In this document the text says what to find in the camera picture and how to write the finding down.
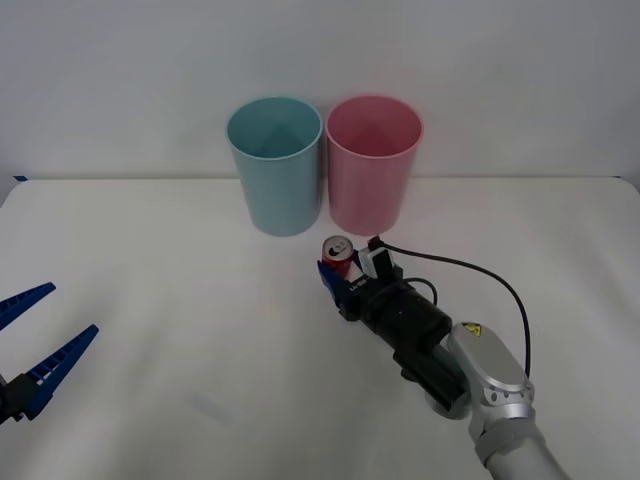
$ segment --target cup rim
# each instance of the cup rim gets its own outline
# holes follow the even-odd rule
[[[329,119],[331,118],[331,115],[333,115],[335,113],[335,111],[341,107],[342,105],[344,105],[347,102],[350,102],[352,100],[356,100],[356,99],[360,99],[360,98],[382,98],[384,100],[393,100],[394,102],[397,102],[405,107],[407,107],[411,113],[413,113],[416,118],[418,119],[418,122],[420,122],[420,135],[418,136],[417,140],[415,141],[415,143],[413,145],[411,145],[409,148],[398,152],[398,153],[394,153],[393,155],[363,155],[361,153],[358,152],[354,152],[353,150],[349,150],[348,148],[342,146],[340,143],[338,143],[338,141],[333,138],[333,136],[331,135],[331,131],[329,130]],[[332,145],[335,145],[336,147],[338,147],[340,150],[342,150],[343,152],[347,152],[351,155],[354,155],[356,157],[359,158],[366,158],[366,159],[370,159],[370,160],[389,160],[389,159],[393,159],[393,158],[397,158],[397,157],[401,157],[402,155],[405,155],[406,153],[410,152],[411,150],[415,150],[416,148],[418,148],[418,146],[420,145],[420,142],[422,141],[422,138],[424,137],[424,121],[422,120],[422,117],[420,116],[420,114],[418,113],[418,111],[413,108],[411,105],[409,105],[407,102],[404,102],[402,100],[400,100],[399,98],[396,97],[392,97],[391,95],[378,95],[378,94],[367,94],[367,95],[354,95],[353,97],[349,97],[346,98],[344,100],[342,100],[340,103],[338,103],[335,107],[333,107],[331,109],[331,111],[329,112],[329,115],[327,115],[327,121],[325,123],[325,130],[327,132],[327,138],[331,141]]]
[[[320,128],[318,128],[318,134],[309,143],[309,145],[307,145],[303,149],[298,150],[297,152],[291,153],[289,155],[284,155],[282,157],[271,157],[271,158],[256,157],[255,155],[251,155],[249,153],[243,152],[238,147],[236,147],[233,144],[233,142],[231,141],[231,139],[229,138],[229,124],[231,123],[231,119],[233,119],[234,115],[236,113],[238,113],[241,109],[251,105],[252,103],[260,102],[262,100],[275,100],[275,99],[293,100],[294,102],[298,102],[298,103],[301,103],[301,104],[305,105],[306,107],[309,107],[313,111],[313,113],[316,114],[316,117],[318,117],[318,120],[320,121]],[[231,149],[235,150],[236,152],[238,152],[240,154],[242,154],[243,156],[245,156],[247,158],[251,158],[253,160],[258,160],[258,161],[261,161],[261,162],[277,162],[277,161],[280,161],[280,160],[289,160],[290,158],[296,157],[296,156],[306,152],[307,150],[310,150],[315,144],[318,143],[318,141],[320,140],[320,137],[322,136],[322,132],[323,131],[324,131],[324,119],[322,118],[322,115],[320,115],[320,112],[318,111],[318,109],[316,107],[314,107],[313,105],[311,105],[309,102],[306,102],[306,101],[301,100],[301,99],[296,98],[296,97],[287,97],[287,96],[283,96],[283,95],[267,95],[267,96],[264,96],[264,97],[258,97],[258,98],[254,98],[253,100],[249,100],[248,102],[243,103],[238,108],[236,108],[233,111],[233,113],[229,116],[229,119],[227,120],[227,125],[226,125],[226,127],[224,129],[224,134],[225,134],[225,137],[227,137],[227,142],[231,146]]]

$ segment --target white tabletop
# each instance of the white tabletop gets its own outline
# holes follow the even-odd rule
[[[234,180],[29,181],[0,228],[0,298],[58,287],[0,334],[5,378],[100,328],[37,419],[0,427],[3,480],[489,477],[468,420],[433,413],[392,351],[335,311],[315,265],[339,232],[326,208],[304,234],[272,238],[252,227]],[[415,180],[383,238],[511,282],[532,325],[538,424],[558,460],[576,480],[637,478],[630,185]],[[490,326],[523,358],[518,311],[497,282],[396,259],[438,286],[454,321]]]

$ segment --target pink cup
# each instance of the pink cup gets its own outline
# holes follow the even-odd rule
[[[418,113],[395,98],[355,97],[331,111],[329,204],[339,227],[371,236],[393,226],[422,134]]]

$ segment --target soda can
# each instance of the soda can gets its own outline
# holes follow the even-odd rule
[[[347,278],[353,255],[351,240],[342,235],[327,238],[322,244],[322,263],[334,270],[342,278]]]

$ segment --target black cable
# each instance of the black cable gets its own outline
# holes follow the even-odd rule
[[[411,257],[424,258],[426,260],[433,260],[435,262],[451,263],[453,265],[458,265],[460,267],[470,268],[471,270],[484,273],[485,275],[488,275],[491,278],[500,282],[507,290],[509,290],[509,293],[513,295],[513,298],[518,304],[520,315],[522,315],[522,324],[524,326],[524,351],[525,351],[524,373],[527,375],[527,377],[529,377],[529,374],[531,372],[531,332],[529,330],[529,318],[527,317],[527,312],[524,309],[522,300],[520,300],[520,296],[514,290],[514,288],[511,285],[509,285],[509,283],[507,283],[507,281],[504,278],[502,278],[496,273],[493,273],[490,270],[487,270],[486,268],[482,268],[482,267],[479,267],[478,265],[474,265],[473,263],[463,262],[462,260],[456,260],[455,258],[440,257],[438,255],[429,255],[427,253],[412,252],[411,250],[405,250],[403,248],[398,248],[398,247],[394,247],[393,245],[389,245],[388,243],[385,243],[380,239],[377,239],[376,241],[377,241],[376,245],[384,247],[393,252],[400,253],[402,255],[409,255]]]
[[[433,300],[431,301],[431,303],[433,303],[434,305],[438,305],[438,290],[436,290],[436,286],[433,283],[431,283],[429,280],[425,280],[424,278],[419,278],[419,277],[403,278],[396,282],[390,283],[389,285],[378,290],[367,301],[367,304],[362,310],[362,318],[366,318],[367,315],[369,315],[373,307],[373,304],[376,301],[378,301],[380,298],[388,294],[391,290],[394,290],[396,287],[399,287],[400,285],[408,285],[409,283],[423,283],[424,285],[428,286],[431,289],[431,293],[433,293]]]

